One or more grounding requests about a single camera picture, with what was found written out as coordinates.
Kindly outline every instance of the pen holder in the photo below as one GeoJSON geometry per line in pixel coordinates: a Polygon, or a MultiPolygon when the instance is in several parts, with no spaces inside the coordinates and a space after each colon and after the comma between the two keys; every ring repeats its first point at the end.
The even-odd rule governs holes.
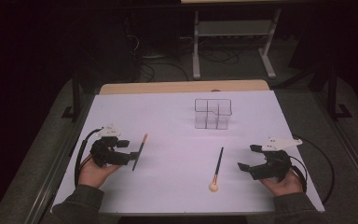
{"type": "Polygon", "coordinates": [[[196,129],[227,130],[232,115],[231,100],[196,99],[196,129]]]}

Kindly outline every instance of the dark sleeve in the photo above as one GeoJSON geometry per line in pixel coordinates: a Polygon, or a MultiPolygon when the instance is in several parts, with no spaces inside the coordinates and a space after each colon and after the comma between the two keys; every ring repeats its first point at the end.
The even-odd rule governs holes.
{"type": "Polygon", "coordinates": [[[103,191],[78,185],[63,203],[56,204],[51,212],[58,223],[97,224],[98,213],[103,200],[103,191]]]}
{"type": "Polygon", "coordinates": [[[275,224],[324,224],[324,215],[316,210],[305,193],[286,194],[274,198],[275,224]]]}

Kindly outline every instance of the table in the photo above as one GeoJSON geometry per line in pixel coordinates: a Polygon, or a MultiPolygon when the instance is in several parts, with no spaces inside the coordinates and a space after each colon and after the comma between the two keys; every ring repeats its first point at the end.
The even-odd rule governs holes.
{"type": "MultiPolygon", "coordinates": [[[[89,111],[54,204],[62,202],[75,188],[74,167],[81,141],[92,130],[112,123],[121,132],[119,139],[131,141],[129,147],[119,151],[138,151],[145,133],[148,138],[135,171],[131,170],[131,161],[102,186],[105,196],[101,213],[181,216],[272,212],[272,195],[249,174],[240,171],[237,162],[251,166],[265,163],[264,156],[252,152],[249,146],[263,145],[269,136],[291,137],[274,92],[262,80],[187,83],[192,90],[185,83],[177,83],[176,89],[164,92],[165,85],[174,84],[104,86],[89,111]],[[233,91],[228,89],[229,84],[235,87],[233,91]],[[231,100],[233,115],[228,130],[194,128],[194,101],[198,98],[231,100]],[[217,181],[219,190],[213,193],[208,187],[221,147],[225,151],[217,181]]],[[[89,139],[84,158],[97,139],[96,136],[89,139]]],[[[301,160],[296,147],[286,151],[301,160]]],[[[311,179],[308,188],[311,201],[323,211],[311,179]]]]}

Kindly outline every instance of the person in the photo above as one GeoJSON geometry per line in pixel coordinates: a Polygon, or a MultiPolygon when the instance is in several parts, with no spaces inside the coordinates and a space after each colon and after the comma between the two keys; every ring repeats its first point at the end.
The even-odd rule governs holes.
{"type": "MultiPolygon", "coordinates": [[[[98,224],[103,200],[103,191],[99,187],[119,168],[119,165],[99,167],[89,155],[82,163],[78,185],[73,194],[52,208],[53,222],[98,224]]],[[[301,181],[293,170],[289,170],[281,182],[271,179],[259,181],[274,195],[275,224],[328,223],[303,192],[301,181]]]]}

